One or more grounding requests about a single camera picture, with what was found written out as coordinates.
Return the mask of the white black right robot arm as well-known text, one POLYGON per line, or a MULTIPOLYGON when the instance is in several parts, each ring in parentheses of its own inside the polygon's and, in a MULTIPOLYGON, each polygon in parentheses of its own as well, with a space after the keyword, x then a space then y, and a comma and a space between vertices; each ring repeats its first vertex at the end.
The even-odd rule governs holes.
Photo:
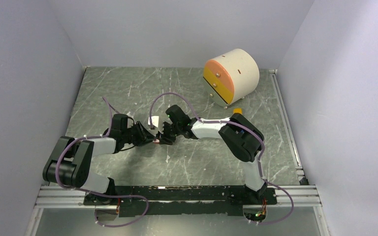
POLYGON ((178 105, 173 105, 166 114, 170 122, 160 121, 159 116, 149 116, 150 130, 156 132, 155 143, 172 145, 178 136, 223 140, 243 164, 247 200, 257 204, 264 198, 267 183, 259 163, 265 150, 264 136, 241 113, 222 119, 190 118, 178 105))

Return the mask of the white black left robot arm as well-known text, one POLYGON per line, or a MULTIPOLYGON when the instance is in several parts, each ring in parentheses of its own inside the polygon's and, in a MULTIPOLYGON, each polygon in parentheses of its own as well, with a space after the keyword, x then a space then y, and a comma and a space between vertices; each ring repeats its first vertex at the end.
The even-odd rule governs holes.
POLYGON ((43 168, 42 177, 61 187, 97 193, 103 204, 111 204, 117 196, 114 181, 91 173, 92 158, 124 151, 125 145, 144 146, 154 139, 141 122, 125 114, 115 114, 100 136, 79 139, 61 136, 43 168))

